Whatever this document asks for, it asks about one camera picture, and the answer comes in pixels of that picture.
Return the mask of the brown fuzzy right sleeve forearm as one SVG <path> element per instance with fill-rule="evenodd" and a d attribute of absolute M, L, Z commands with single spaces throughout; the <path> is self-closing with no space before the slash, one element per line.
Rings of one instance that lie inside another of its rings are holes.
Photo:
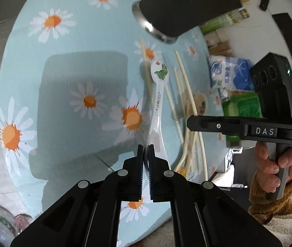
<path fill-rule="evenodd" d="M 265 198 L 266 192 L 261 188 L 257 180 L 257 172 L 249 192 L 251 206 L 248 213 L 262 225 L 268 224 L 275 216 L 292 217 L 292 180 L 287 183 L 284 189 L 284 196 L 277 201 L 269 201 Z"/>

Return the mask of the person's right hand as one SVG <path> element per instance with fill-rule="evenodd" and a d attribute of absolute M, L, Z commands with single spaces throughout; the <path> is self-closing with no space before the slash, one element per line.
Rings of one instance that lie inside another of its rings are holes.
<path fill-rule="evenodd" d="M 280 186 L 281 180 L 276 176 L 281 168 L 289 168 L 286 183 L 292 180 L 292 147 L 289 148 L 274 162 L 269 158 L 267 146 L 263 142 L 257 142 L 255 146 L 255 161 L 257 165 L 257 180 L 265 192 L 274 193 Z"/>

